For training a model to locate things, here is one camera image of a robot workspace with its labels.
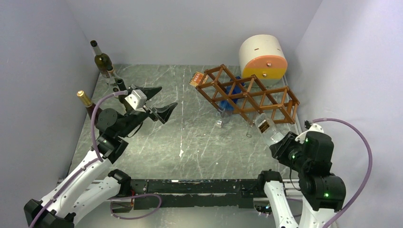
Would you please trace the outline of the clear round liquor bottle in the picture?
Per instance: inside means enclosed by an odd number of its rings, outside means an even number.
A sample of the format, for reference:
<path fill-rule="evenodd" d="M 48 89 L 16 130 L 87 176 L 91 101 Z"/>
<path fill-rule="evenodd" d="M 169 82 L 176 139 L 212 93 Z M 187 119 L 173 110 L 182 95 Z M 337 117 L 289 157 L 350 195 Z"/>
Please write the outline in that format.
<path fill-rule="evenodd" d="M 109 80 L 107 82 L 109 88 L 113 92 L 119 91 L 119 87 L 117 85 L 118 76 L 115 73 L 114 67 L 112 65 L 108 65 L 106 69 L 107 69 L 107 72 L 108 72 L 108 75 L 109 75 Z"/>

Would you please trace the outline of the clear square black-capped bottle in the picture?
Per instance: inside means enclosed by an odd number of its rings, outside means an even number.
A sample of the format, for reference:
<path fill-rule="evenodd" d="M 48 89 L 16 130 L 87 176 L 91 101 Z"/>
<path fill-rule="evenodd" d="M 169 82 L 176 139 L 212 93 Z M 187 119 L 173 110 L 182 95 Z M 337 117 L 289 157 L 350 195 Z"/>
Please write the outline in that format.
<path fill-rule="evenodd" d="M 280 142 L 285 137 L 266 113 L 252 112 L 247 114 L 247 117 L 252 121 L 246 133 L 248 138 L 252 138 L 254 130 L 257 130 L 265 144 L 270 146 Z"/>

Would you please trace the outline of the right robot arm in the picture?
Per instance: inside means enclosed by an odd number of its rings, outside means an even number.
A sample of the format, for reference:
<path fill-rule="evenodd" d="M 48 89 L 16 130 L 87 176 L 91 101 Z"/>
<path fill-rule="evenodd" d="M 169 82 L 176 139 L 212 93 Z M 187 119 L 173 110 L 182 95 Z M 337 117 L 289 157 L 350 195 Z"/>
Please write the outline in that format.
<path fill-rule="evenodd" d="M 334 143 L 330 136 L 307 131 L 305 136 L 288 132 L 269 147 L 272 157 L 298 173 L 302 193 L 302 214 L 299 222 L 292 215 L 281 175 L 262 171 L 256 189 L 267 197 L 278 228 L 324 228 L 342 209 L 346 187 L 342 179 L 330 172 Z"/>

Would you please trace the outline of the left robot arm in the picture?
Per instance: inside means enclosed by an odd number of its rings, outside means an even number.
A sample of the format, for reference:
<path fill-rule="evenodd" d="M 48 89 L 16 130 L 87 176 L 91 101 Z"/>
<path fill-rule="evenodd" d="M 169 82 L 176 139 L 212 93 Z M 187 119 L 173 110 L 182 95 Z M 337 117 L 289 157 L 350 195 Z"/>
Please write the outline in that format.
<path fill-rule="evenodd" d="M 160 91 L 161 87 L 132 85 L 111 93 L 109 97 L 122 98 L 127 105 L 125 114 L 112 108 L 101 109 L 105 98 L 94 103 L 84 91 L 77 92 L 91 120 L 92 146 L 81 163 L 50 193 L 26 203 L 24 213 L 29 227 L 72 228 L 106 200 L 136 197 L 131 177 L 121 170 L 109 172 L 96 186 L 92 182 L 118 160 L 128 145 L 125 138 L 139 130 L 146 119 L 163 124 L 169 120 L 177 103 L 161 108 L 146 105 Z"/>

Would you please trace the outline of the dark gold-capped wine bottle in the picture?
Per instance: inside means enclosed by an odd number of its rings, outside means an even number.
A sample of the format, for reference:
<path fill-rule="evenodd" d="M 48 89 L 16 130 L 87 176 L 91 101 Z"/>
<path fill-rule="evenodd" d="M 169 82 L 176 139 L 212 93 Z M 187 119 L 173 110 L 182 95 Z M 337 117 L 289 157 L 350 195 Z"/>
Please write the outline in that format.
<path fill-rule="evenodd" d="M 77 92 L 77 97 L 80 99 L 80 101 L 85 106 L 89 118 L 90 119 L 94 118 L 95 123 L 96 123 L 98 121 L 100 113 L 102 112 L 102 109 L 98 108 L 96 111 L 96 114 L 93 114 L 93 110 L 94 110 L 96 104 L 94 104 L 92 102 L 92 100 L 88 97 L 88 95 L 83 90 L 79 90 Z"/>

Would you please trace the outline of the dark green black-capped bottle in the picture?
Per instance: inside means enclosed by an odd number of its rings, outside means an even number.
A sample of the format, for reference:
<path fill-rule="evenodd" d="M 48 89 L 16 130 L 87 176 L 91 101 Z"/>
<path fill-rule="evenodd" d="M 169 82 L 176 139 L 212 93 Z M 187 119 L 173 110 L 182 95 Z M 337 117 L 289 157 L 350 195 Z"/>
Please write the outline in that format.
<path fill-rule="evenodd" d="M 123 79 L 118 78 L 118 79 L 116 80 L 116 84 L 117 84 L 118 91 L 126 91 L 126 92 L 127 92 L 127 88 L 126 88 L 126 86 L 125 86 L 125 83 L 124 83 Z M 119 97 L 120 99 L 124 99 L 126 96 L 127 96 L 127 93 L 124 94 L 124 95 L 119 95 L 118 97 Z"/>

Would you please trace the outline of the olive green wine bottle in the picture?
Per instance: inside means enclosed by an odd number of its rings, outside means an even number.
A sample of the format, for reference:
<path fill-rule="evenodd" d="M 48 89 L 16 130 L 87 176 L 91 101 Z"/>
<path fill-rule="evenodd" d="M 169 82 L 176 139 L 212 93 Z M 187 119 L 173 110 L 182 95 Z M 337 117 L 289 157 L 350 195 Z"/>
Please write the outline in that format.
<path fill-rule="evenodd" d="M 95 53 L 94 62 L 99 69 L 100 73 L 105 78 L 110 78 L 109 70 L 113 68 L 110 57 L 103 53 L 95 40 L 90 41 L 90 45 Z"/>

